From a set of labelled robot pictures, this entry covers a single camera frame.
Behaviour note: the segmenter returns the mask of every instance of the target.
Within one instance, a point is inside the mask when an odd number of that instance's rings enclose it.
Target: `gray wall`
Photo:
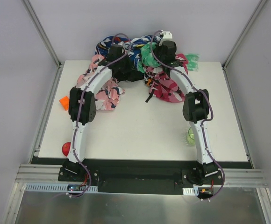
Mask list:
[[[0,0],[0,220],[56,67],[19,0]]]
[[[271,1],[246,36],[227,76],[248,148],[271,190]]]
[[[90,60],[108,35],[170,30],[178,51],[223,62],[259,0],[30,0],[61,61]]]

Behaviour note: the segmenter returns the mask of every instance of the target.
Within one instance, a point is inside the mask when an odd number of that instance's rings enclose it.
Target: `red ball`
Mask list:
[[[64,156],[68,156],[69,151],[70,151],[70,146],[71,146],[71,142],[66,142],[65,144],[63,144],[62,153],[64,154]]]

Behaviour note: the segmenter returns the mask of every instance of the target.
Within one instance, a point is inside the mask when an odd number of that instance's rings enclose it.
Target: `blue patterned cloth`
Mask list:
[[[103,41],[97,44],[95,54],[107,56],[108,50],[112,45],[113,36],[108,36]],[[131,50],[128,53],[130,60],[134,63],[135,68],[144,73],[143,66],[141,63],[141,47],[143,47],[146,43],[150,42],[152,39],[152,35],[145,35],[141,38],[134,38],[131,40]],[[161,37],[155,36],[153,42],[159,43],[161,41]],[[122,45],[125,49],[129,48],[129,40],[122,37],[116,37],[114,39],[114,43]]]

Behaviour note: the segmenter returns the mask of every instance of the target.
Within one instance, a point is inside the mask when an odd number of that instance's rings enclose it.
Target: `green cloth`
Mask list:
[[[157,68],[160,66],[160,63],[158,63],[152,53],[150,48],[151,43],[147,43],[141,48],[141,55],[142,55],[142,63],[148,67]],[[152,43],[152,49],[154,50],[156,47],[156,43]]]
[[[187,66],[187,70],[188,71],[198,71],[198,60],[200,58],[200,55],[198,54],[187,54],[185,55],[187,60],[188,60],[188,64]]]

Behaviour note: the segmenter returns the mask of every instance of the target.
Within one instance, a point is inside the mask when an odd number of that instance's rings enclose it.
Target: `orange block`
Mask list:
[[[69,98],[63,97],[62,99],[59,99],[59,102],[63,106],[63,108],[67,111],[69,109]]]

